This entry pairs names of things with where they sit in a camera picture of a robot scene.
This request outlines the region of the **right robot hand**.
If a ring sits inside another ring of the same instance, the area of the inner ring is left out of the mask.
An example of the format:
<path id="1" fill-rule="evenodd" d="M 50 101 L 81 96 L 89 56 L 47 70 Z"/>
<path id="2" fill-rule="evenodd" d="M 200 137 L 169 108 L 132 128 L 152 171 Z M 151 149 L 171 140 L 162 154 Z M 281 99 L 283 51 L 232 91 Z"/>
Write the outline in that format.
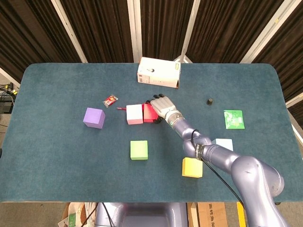
<path id="1" fill-rule="evenodd" d="M 155 124 L 166 119 L 169 112 L 177 110 L 173 102 L 163 94 L 153 95 L 153 99 L 147 100 L 145 103 L 150 105 L 158 115 L 157 119 L 153 121 Z"/>

